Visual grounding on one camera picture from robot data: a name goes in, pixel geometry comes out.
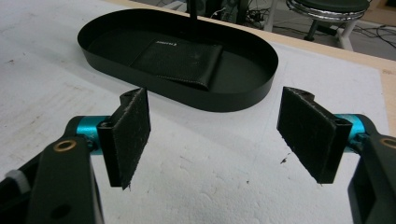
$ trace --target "gray floor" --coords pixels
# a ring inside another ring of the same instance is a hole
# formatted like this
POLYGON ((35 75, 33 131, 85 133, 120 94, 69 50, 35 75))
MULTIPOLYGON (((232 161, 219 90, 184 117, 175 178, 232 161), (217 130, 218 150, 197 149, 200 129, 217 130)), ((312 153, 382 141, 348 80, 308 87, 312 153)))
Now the gray floor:
MULTIPOLYGON (((164 5, 169 4, 174 0, 135 0, 135 1, 152 6, 163 7, 164 5)), ((252 3, 250 7, 256 7, 255 3, 257 3, 257 1, 252 3)), ((269 7, 270 1, 259 0, 259 3, 257 5, 259 8, 266 8, 269 7)), ((302 32, 308 32, 310 24, 312 22, 307 17, 289 11, 286 7, 286 4, 282 0, 280 0, 278 3, 274 20, 275 20, 274 26, 292 28, 302 32)), ((370 22, 362 21, 362 22, 358 22, 358 26, 361 28, 373 28, 378 25, 372 24, 370 22)), ((298 39, 303 39, 305 36, 304 34, 297 34, 297 32, 286 30, 284 28, 283 29, 274 28, 273 33, 280 35, 287 35, 298 39)), ((388 41, 392 41, 396 43, 396 35, 387 35, 384 36, 384 38, 386 38, 388 41)), ((385 41, 381 40, 380 38, 370 38, 358 32, 353 32, 350 36, 350 41, 354 51, 356 52, 396 61, 396 48, 386 43, 385 41)), ((315 35, 314 42, 336 48, 339 47, 337 39, 334 36, 323 35, 323 33, 321 32, 317 32, 317 34, 315 35)))

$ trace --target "black cable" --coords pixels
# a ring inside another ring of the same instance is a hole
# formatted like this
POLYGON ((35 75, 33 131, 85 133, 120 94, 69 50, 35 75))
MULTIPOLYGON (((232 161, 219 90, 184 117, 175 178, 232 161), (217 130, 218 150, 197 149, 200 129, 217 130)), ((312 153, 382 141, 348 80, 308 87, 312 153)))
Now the black cable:
POLYGON ((159 4, 163 4, 165 6, 165 5, 168 5, 170 3, 165 3, 163 0, 160 0, 155 6, 157 7, 159 4))
POLYGON ((250 8, 250 4, 253 2, 253 0, 250 0, 250 2, 247 4, 247 8, 250 8))
MULTIPOLYGON (((297 30, 297 29, 293 29, 293 28, 289 28, 289 27, 285 27, 285 26, 273 26, 273 28, 291 31, 292 33, 295 33, 297 35, 308 35, 308 32, 304 32, 301 30, 297 30)), ((315 33, 315 35, 327 35, 327 34, 315 33)))
POLYGON ((245 21, 245 26, 262 30, 264 27, 258 21, 245 21))
POLYGON ((264 16, 268 15, 270 8, 263 9, 248 9, 246 14, 246 21, 248 23, 264 21, 264 16))
POLYGON ((387 27, 386 25, 382 25, 382 26, 378 26, 375 28, 362 28, 360 26, 356 26, 357 28, 355 28, 353 31, 360 33, 362 35, 365 35, 367 37, 370 38, 379 38, 382 41, 384 41, 385 43, 391 45, 394 49, 396 49, 396 42, 387 40, 384 38, 384 36, 396 36, 396 31, 394 30, 390 30, 390 29, 386 29, 385 27, 387 27))

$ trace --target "black stool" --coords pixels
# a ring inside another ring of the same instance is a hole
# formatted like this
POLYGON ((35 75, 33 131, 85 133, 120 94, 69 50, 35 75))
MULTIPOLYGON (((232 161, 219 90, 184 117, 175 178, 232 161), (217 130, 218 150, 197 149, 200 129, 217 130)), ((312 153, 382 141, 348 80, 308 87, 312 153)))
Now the black stool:
POLYGON ((349 50, 353 50, 349 35, 370 6, 367 0, 287 0, 286 4, 291 10, 314 20, 305 40, 314 40, 319 21, 346 22, 346 28, 338 33, 338 39, 341 47, 349 50))

